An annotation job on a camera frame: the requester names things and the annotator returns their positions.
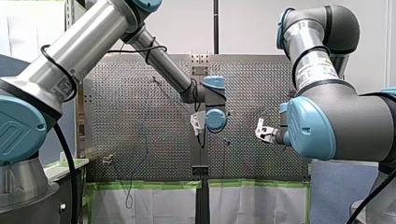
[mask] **metal post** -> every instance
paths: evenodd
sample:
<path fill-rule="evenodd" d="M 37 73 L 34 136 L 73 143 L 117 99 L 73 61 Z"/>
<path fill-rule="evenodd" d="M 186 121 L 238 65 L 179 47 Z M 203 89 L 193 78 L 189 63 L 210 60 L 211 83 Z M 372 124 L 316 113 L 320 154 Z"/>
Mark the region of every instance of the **metal post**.
<path fill-rule="evenodd" d="M 213 20 L 214 20 L 214 46 L 215 46 L 215 54 L 219 54 L 219 0 L 214 0 L 214 14 L 213 14 Z"/>

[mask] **green tape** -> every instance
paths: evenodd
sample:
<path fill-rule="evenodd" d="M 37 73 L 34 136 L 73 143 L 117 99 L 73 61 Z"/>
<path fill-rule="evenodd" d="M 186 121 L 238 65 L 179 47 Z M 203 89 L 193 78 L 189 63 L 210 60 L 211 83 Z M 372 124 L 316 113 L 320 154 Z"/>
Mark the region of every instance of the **green tape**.
<path fill-rule="evenodd" d="M 92 224 L 92 205 L 93 205 L 93 188 L 87 186 L 87 209 L 88 209 L 88 224 Z"/>
<path fill-rule="evenodd" d="M 305 224 L 309 224 L 311 222 L 310 214 L 311 214 L 311 185 L 309 184 L 309 187 L 306 190 Z"/>
<path fill-rule="evenodd" d="M 229 188 L 229 187 L 269 187 L 269 188 L 286 188 L 286 189 L 308 189 L 309 182 L 297 181 L 275 181 L 275 180 L 209 180 L 210 188 Z"/>

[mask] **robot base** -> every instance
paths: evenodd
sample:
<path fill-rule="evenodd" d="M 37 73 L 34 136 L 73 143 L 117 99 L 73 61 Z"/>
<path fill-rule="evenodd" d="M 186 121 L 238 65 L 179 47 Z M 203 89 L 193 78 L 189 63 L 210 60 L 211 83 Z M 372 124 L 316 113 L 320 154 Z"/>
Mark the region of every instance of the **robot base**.
<path fill-rule="evenodd" d="M 0 223 L 18 224 L 59 224 L 61 223 L 61 203 L 59 185 L 51 183 L 46 195 L 29 203 L 14 204 L 0 208 Z"/>

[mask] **metal bracket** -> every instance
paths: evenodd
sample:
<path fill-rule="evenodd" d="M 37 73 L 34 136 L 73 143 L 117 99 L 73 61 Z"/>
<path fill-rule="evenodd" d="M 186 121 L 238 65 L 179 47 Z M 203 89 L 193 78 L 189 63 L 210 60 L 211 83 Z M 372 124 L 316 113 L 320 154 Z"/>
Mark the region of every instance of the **metal bracket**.
<path fill-rule="evenodd" d="M 193 175 L 208 175 L 209 167 L 207 165 L 196 165 L 192 166 Z"/>
<path fill-rule="evenodd" d="M 191 75 L 192 76 L 209 76 L 209 55 L 192 54 L 191 55 Z"/>
<path fill-rule="evenodd" d="M 66 27 L 68 30 L 76 21 L 75 18 L 75 0 L 66 0 Z"/>

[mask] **pegboard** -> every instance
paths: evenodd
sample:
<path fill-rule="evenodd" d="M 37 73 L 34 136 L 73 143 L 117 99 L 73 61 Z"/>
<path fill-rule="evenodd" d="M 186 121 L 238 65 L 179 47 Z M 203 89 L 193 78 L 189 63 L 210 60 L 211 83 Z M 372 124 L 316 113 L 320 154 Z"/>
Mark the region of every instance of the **pegboard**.
<path fill-rule="evenodd" d="M 278 107 L 294 90 L 291 65 L 283 56 L 210 57 L 212 76 L 224 76 L 227 128 L 208 136 L 209 178 L 306 180 L 307 161 L 292 148 L 266 145 L 256 138 L 259 118 L 279 125 Z"/>
<path fill-rule="evenodd" d="M 190 55 L 173 55 L 189 74 Z M 259 118 L 278 125 L 278 106 L 292 90 L 291 66 L 281 56 L 211 55 L 210 75 L 226 78 L 226 129 L 207 134 L 209 178 L 304 180 L 307 162 L 292 149 L 255 136 Z M 84 80 L 86 149 L 91 182 L 115 179 L 191 180 L 196 138 L 190 105 L 139 55 L 106 56 Z M 134 168 L 146 155 L 139 169 Z M 113 156 L 110 164 L 103 158 Z"/>
<path fill-rule="evenodd" d="M 188 56 L 179 58 L 188 74 Z M 139 55 L 106 56 L 84 80 L 84 94 L 89 181 L 191 179 L 189 106 Z"/>

